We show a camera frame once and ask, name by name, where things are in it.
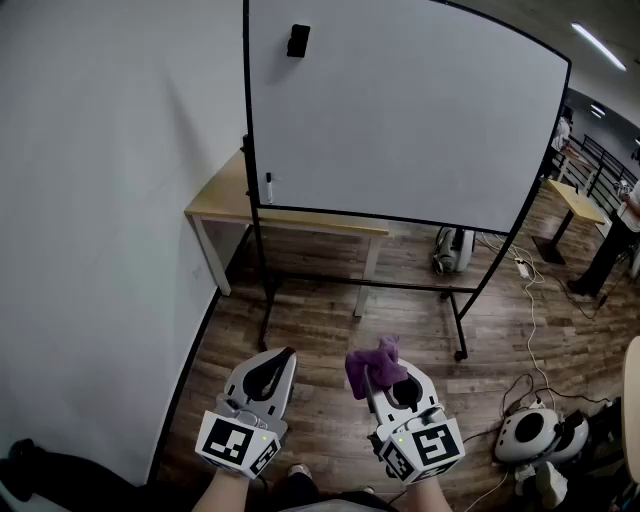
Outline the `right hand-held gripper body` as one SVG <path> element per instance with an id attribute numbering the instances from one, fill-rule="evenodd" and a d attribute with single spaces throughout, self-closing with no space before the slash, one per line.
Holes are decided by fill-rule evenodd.
<path id="1" fill-rule="evenodd" d="M 369 436 L 387 475 L 414 484 L 449 471 L 465 456 L 455 418 L 441 406 L 427 409 L 397 426 L 381 424 Z"/>

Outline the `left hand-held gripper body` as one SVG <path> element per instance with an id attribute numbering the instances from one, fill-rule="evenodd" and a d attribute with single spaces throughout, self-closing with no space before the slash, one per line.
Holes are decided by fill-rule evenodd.
<path id="1" fill-rule="evenodd" d="M 281 418 L 260 416 L 221 394 L 215 410 L 204 413 L 195 452 L 212 465 L 256 479 L 280 451 L 287 431 Z"/>

